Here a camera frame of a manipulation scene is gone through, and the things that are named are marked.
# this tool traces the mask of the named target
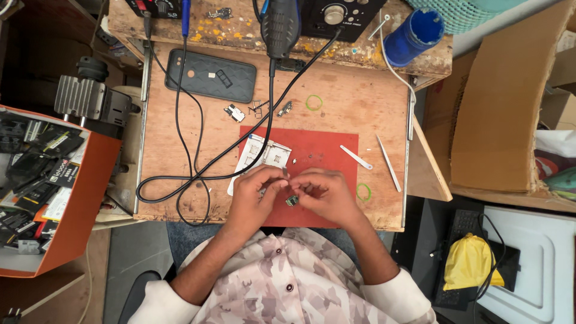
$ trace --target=green mesh basket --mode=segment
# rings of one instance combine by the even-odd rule
[[[413,8],[430,7],[442,15],[445,33],[461,34],[526,0],[407,0]]]

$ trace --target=white cable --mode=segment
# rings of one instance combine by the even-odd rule
[[[16,1],[16,0],[8,0],[8,3],[6,4],[6,6],[4,8],[2,8],[2,10],[0,11],[0,16],[5,14],[6,11],[8,11],[8,9],[10,9],[12,7],[12,5],[14,4],[14,1]]]
[[[382,9],[380,9],[378,16],[380,18],[379,22],[382,22]],[[388,67],[390,72],[392,72],[392,74],[394,74],[398,78],[398,80],[402,81],[402,83],[406,84],[408,89],[410,89],[410,96],[414,101],[414,105],[416,105],[416,93],[414,93],[414,88],[412,88],[412,86],[408,82],[406,82],[398,74],[396,74],[396,72],[392,69],[392,66],[390,66],[390,63],[388,63],[388,58],[386,57],[386,52],[384,50],[384,37],[382,36],[382,27],[380,27],[380,44],[382,45],[382,56],[384,56],[384,62],[386,62],[386,66]]]
[[[82,316],[80,316],[78,324],[82,323],[84,320],[86,312],[88,312],[88,306],[90,305],[90,298],[92,297],[92,270],[90,269],[90,258],[88,258],[88,243],[86,243],[86,265],[88,266],[88,280],[90,280],[90,289],[88,290],[88,301],[86,302],[86,308],[84,308],[84,312],[82,313]]]

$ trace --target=green rubber band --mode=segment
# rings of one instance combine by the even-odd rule
[[[362,197],[360,197],[360,195],[358,194],[358,189],[360,189],[361,186],[365,186],[366,189],[368,189],[368,198],[364,199]],[[366,183],[359,183],[356,186],[356,197],[360,198],[361,201],[368,201],[370,200],[370,197],[372,197],[372,191],[370,190],[370,187],[368,187],[368,185]]]
[[[310,108],[310,106],[308,105],[308,100],[310,100],[310,98],[312,98],[312,97],[316,97],[316,98],[318,98],[318,99],[320,100],[320,106],[316,107],[316,109],[312,109],[312,108]],[[324,104],[324,102],[322,101],[322,98],[320,98],[320,97],[318,97],[318,96],[316,96],[316,95],[309,95],[308,98],[306,99],[306,108],[308,108],[308,110],[310,110],[310,111],[317,111],[317,110],[319,110],[320,107],[322,107],[323,104]]]

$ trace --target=wooden desk surface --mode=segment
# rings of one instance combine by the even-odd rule
[[[259,0],[262,8],[264,0]],[[206,18],[207,12],[213,12],[222,7],[231,7],[233,18]],[[395,30],[412,12],[412,8],[402,0],[388,0],[382,10],[382,16],[389,14],[382,31],[385,35]],[[370,69],[387,70],[380,50],[379,37],[368,40],[367,36],[377,26],[378,16],[358,38],[356,43],[336,42],[319,62],[338,65],[366,67]],[[128,38],[146,39],[143,28],[143,18],[134,14],[126,1],[110,1],[108,28],[122,43],[129,46],[143,60],[143,54],[130,46]],[[153,19],[152,40],[182,44],[181,22],[174,19]],[[307,61],[325,45],[327,40],[301,36],[290,54],[292,58]],[[256,52],[266,54],[266,47],[260,37],[260,24],[254,17],[252,1],[250,0],[207,0],[193,1],[190,15],[189,46],[216,48],[220,50]],[[444,39],[416,57],[408,66],[397,71],[416,76],[445,78],[452,72],[452,35]]]
[[[168,61],[168,54],[176,45],[156,43],[160,62]],[[262,102],[268,98],[268,59],[258,54],[189,47],[189,51],[221,58],[250,63],[256,66],[256,86],[253,98]],[[277,71],[274,96],[279,98],[296,74]],[[305,107],[309,95],[318,95],[324,104],[318,111]],[[176,92],[164,86],[164,74],[153,62],[150,91],[146,112],[146,133],[143,147],[142,176],[146,179],[157,175],[186,175],[187,159],[175,129],[174,110]],[[196,96],[204,110],[204,136],[198,157],[202,168],[213,157],[221,153],[238,139],[240,125],[254,125],[257,119],[248,115],[247,104],[237,104],[247,115],[241,123],[234,122],[222,109],[228,100]],[[283,118],[275,118],[273,127],[342,131],[359,134],[359,155],[374,168],[367,170],[358,165],[358,183],[366,183],[372,190],[367,202],[357,199],[357,204],[370,218],[376,229],[403,231],[401,227],[403,194],[396,191],[376,140],[378,134],[403,187],[406,153],[406,116],[408,90],[390,72],[357,67],[315,63],[294,84],[284,101],[292,100],[293,110]],[[180,95],[180,126],[194,156],[199,132],[200,113],[198,106],[186,95]],[[221,158],[205,173],[206,176],[230,174],[238,162],[238,149]],[[145,185],[142,195],[156,199],[172,192],[184,183],[183,180],[157,180]],[[210,223],[226,220],[232,197],[226,193],[229,179],[207,182],[212,188]],[[180,201],[184,217],[199,221],[206,212],[204,187],[194,183]],[[176,196],[158,204],[139,203],[136,219],[177,221]]]

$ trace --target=orange box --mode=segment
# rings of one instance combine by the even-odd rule
[[[0,106],[0,111],[81,129],[81,136],[87,134],[86,151],[48,251],[40,255],[20,255],[0,248],[0,276],[32,278],[84,253],[122,141],[35,112],[5,106]]]

